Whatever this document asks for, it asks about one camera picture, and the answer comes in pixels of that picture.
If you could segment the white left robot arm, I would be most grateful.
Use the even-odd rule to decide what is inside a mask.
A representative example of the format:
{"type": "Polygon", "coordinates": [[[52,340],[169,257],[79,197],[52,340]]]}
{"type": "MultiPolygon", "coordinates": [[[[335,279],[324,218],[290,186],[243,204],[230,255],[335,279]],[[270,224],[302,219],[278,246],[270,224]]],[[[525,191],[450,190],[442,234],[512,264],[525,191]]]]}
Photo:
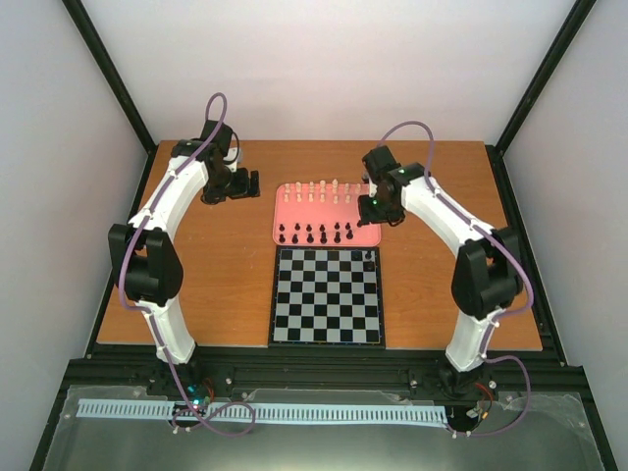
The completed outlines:
{"type": "Polygon", "coordinates": [[[183,264],[174,240],[195,197],[216,205],[260,195],[259,173],[239,164],[240,150],[230,126],[206,120],[200,137],[182,139],[173,147],[163,178],[137,214],[108,233],[120,303],[143,316],[157,357],[175,364],[171,385],[186,395],[202,388],[204,371],[189,361],[196,342],[179,300],[183,264]]]}

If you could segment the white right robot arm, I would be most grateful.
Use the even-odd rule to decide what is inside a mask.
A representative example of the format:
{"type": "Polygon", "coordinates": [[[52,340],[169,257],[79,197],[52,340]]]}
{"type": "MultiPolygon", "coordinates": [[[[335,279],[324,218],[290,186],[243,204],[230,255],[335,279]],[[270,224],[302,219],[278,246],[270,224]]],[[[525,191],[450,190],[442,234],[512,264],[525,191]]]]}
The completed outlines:
{"type": "Polygon", "coordinates": [[[459,373],[480,367],[500,318],[524,288],[517,235],[476,218],[424,166],[400,165],[385,145],[362,164],[369,190],[358,198],[361,226],[394,227],[411,214],[455,256],[450,290],[459,313],[445,358],[459,373]]]}

